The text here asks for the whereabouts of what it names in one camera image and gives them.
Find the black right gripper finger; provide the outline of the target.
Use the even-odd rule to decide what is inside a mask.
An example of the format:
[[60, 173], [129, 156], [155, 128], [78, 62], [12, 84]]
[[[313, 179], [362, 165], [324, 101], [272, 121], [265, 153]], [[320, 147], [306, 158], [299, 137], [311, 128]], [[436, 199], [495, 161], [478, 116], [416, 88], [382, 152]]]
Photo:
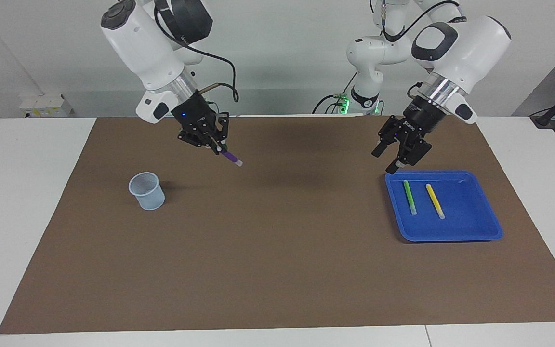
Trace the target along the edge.
[[216, 149], [228, 150], [226, 140], [229, 130], [229, 113], [216, 114]]
[[222, 144], [224, 136], [222, 131], [203, 131], [200, 138], [202, 140], [202, 145], [209, 147], [214, 154], [220, 155], [224, 152], [224, 145]]

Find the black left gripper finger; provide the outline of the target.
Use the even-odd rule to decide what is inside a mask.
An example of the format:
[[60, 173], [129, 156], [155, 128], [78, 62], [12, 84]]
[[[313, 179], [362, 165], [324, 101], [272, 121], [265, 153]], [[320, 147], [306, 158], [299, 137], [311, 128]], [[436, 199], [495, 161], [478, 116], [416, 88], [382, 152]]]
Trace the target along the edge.
[[401, 143], [397, 157], [387, 166], [386, 173], [392, 175], [399, 169], [410, 165], [415, 166], [432, 149], [425, 140], [414, 140], [412, 143]]
[[372, 156], [378, 158], [395, 140], [396, 123], [386, 123], [378, 132], [379, 142], [372, 150]]

